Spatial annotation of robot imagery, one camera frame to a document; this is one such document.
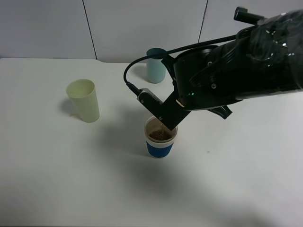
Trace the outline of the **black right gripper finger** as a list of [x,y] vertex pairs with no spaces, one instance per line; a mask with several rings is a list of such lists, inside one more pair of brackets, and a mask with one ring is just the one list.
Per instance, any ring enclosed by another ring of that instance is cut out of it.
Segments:
[[216,108],[212,108],[212,109],[208,109],[208,111],[222,117],[223,119],[228,118],[232,114],[232,111],[226,105],[216,107]]

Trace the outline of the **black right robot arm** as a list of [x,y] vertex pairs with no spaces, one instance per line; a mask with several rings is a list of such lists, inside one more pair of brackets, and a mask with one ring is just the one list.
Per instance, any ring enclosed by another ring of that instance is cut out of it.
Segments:
[[175,62],[178,102],[186,110],[210,110],[227,118],[227,106],[303,89],[303,12],[265,18],[237,7],[248,23],[230,42],[202,45]]

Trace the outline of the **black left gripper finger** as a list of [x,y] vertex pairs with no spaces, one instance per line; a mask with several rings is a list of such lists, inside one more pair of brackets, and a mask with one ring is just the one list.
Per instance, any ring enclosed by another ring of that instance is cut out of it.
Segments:
[[166,54],[162,60],[161,63],[165,66],[166,70],[168,71],[170,77],[173,81],[176,81],[175,77],[175,71],[174,71],[174,63],[175,59],[171,57],[170,55]]

